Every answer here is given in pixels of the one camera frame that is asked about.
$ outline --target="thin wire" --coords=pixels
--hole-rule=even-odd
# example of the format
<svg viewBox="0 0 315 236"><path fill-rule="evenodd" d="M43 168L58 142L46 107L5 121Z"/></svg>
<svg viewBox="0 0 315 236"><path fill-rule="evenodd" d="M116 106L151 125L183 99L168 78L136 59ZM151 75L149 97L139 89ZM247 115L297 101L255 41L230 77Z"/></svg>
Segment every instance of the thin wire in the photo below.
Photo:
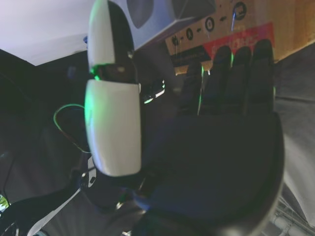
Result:
<svg viewBox="0 0 315 236"><path fill-rule="evenodd" d="M61 127L59 126L58 122L57 122L57 114L63 110L64 108L67 108L67 107L80 107L82 109L84 109L84 106L80 105L80 104L75 104L75 103L70 103L70 104L66 104L66 105L63 105L61 106L60 108L58 108L55 113L54 113L54 123L56 125L56 127L62 132L63 135L65 135L65 137L67 139L69 139L70 142L72 142L81 152L83 153L90 153L89 151L85 151L83 150L82 148L80 148L76 143L75 141L73 140L73 138L71 138L68 134L66 134L62 129Z"/></svg>

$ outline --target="printed symbol on box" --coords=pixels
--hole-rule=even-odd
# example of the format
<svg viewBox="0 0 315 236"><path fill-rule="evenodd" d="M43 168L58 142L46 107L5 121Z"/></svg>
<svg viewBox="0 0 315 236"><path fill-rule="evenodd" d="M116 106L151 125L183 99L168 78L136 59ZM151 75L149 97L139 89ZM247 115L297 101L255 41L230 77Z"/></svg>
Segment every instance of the printed symbol on box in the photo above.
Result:
<svg viewBox="0 0 315 236"><path fill-rule="evenodd" d="M240 21L246 16L247 8L246 5L239 1L238 3L235 4L233 8L233 17L237 20Z"/></svg>
<svg viewBox="0 0 315 236"><path fill-rule="evenodd" d="M206 19L205 27L208 32L213 31L215 28L215 20L212 17L208 17Z"/></svg>
<svg viewBox="0 0 315 236"><path fill-rule="evenodd" d="M191 28L188 28L186 30L186 36L187 36L188 40L192 40L193 39L193 32L192 32Z"/></svg>
<svg viewBox="0 0 315 236"><path fill-rule="evenodd" d="M174 46L178 46L179 42L178 42L177 36L172 37L172 42L173 42Z"/></svg>

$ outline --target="cardboard box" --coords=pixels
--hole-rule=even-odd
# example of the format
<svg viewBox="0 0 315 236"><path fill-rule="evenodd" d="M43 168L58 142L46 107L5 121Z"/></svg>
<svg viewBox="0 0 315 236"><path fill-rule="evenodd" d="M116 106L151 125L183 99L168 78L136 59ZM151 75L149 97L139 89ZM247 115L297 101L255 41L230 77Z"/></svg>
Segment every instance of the cardboard box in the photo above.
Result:
<svg viewBox="0 0 315 236"><path fill-rule="evenodd" d="M198 59L205 70L216 50L229 45L235 53L271 40L275 62L315 42L315 0L217 0L214 14L166 39L176 74Z"/></svg>

